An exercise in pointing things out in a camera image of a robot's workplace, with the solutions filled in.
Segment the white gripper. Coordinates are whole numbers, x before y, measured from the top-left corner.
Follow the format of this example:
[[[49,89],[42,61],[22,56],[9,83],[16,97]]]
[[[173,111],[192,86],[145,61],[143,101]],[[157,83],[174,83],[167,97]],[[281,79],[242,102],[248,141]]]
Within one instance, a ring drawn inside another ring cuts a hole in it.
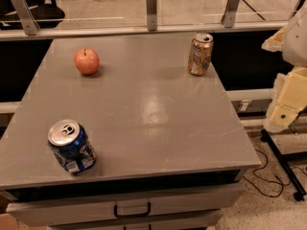
[[[286,29],[283,27],[266,39],[261,48],[269,52],[282,51],[283,59],[295,65],[287,75],[277,75],[264,121],[265,130],[281,132],[307,106],[307,9],[301,8]]]

